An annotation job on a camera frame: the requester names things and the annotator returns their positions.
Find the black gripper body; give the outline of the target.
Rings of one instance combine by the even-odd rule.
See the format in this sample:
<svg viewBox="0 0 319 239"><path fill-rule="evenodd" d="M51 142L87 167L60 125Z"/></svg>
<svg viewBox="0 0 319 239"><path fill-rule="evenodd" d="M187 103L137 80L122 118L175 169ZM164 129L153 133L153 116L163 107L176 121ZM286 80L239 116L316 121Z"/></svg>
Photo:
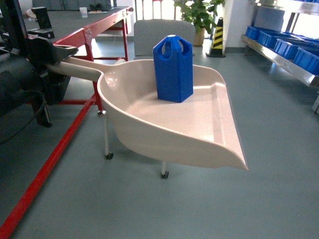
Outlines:
<svg viewBox="0 0 319 239"><path fill-rule="evenodd" d="M21 106L32 100L47 102L46 83L50 72L43 64L46 40L43 37L25 40L26 55L14 48L1 47L2 106Z"/></svg>

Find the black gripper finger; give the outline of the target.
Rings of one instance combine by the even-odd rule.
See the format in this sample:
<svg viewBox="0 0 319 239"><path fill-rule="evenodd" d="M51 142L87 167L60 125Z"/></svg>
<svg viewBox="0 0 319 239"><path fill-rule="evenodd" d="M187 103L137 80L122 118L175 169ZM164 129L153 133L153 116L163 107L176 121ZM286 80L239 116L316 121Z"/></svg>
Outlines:
<svg viewBox="0 0 319 239"><path fill-rule="evenodd" d="M64 99L70 78L57 73L48 73L46 99L49 105L55 105Z"/></svg>
<svg viewBox="0 0 319 239"><path fill-rule="evenodd" d="M61 61L74 56L78 48L69 45L54 45L51 41L44 42L44 65L56 65Z"/></svg>

